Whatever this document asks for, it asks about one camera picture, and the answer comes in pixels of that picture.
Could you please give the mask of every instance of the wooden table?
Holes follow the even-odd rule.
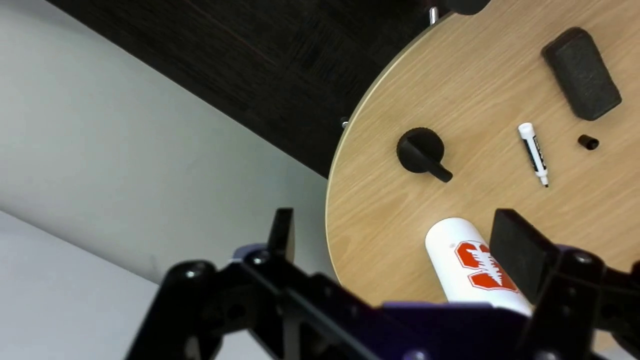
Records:
[[[463,216],[488,241],[496,208],[630,270],[640,261],[639,18],[639,0],[492,0],[410,44],[363,99],[333,165],[327,232],[341,285],[370,305],[442,300],[427,232]],[[541,56],[573,27],[595,36],[624,99],[597,122],[570,113]],[[538,130],[550,189],[519,138],[524,120]],[[442,136],[453,182],[401,167],[396,143],[419,126]],[[600,148],[579,147],[581,134]]]

